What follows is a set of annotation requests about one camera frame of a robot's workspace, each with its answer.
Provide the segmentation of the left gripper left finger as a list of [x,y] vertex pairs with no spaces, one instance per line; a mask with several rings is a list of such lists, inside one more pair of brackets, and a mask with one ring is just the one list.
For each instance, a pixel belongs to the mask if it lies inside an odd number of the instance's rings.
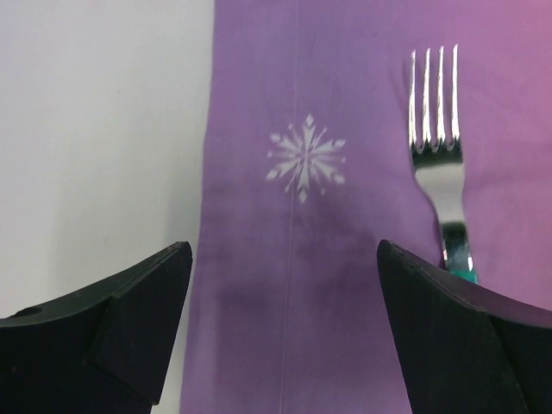
[[160,402],[191,279],[176,242],[1,322],[4,413],[149,413]]

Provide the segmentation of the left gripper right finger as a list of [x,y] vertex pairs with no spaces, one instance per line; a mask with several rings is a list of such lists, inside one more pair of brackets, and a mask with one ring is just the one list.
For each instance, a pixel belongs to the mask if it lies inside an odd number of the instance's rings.
[[414,413],[549,413],[551,313],[383,240],[379,282]]

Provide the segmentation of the teal handled fork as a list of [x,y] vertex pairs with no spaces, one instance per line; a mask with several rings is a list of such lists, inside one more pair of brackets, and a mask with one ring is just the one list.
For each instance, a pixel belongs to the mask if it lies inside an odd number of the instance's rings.
[[458,46],[452,46],[451,86],[445,90],[445,51],[438,49],[436,75],[431,49],[423,54],[423,77],[417,81],[417,52],[411,52],[408,95],[408,146],[415,180],[436,213],[442,267],[477,284],[469,245],[463,190],[465,165],[461,146],[458,93]]

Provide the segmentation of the purple printed placemat cloth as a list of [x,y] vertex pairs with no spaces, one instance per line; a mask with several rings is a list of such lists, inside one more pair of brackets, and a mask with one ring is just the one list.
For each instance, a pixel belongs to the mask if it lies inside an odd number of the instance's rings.
[[376,250],[435,263],[410,55],[459,49],[480,283],[551,305],[548,1],[218,1],[184,413],[406,413]]

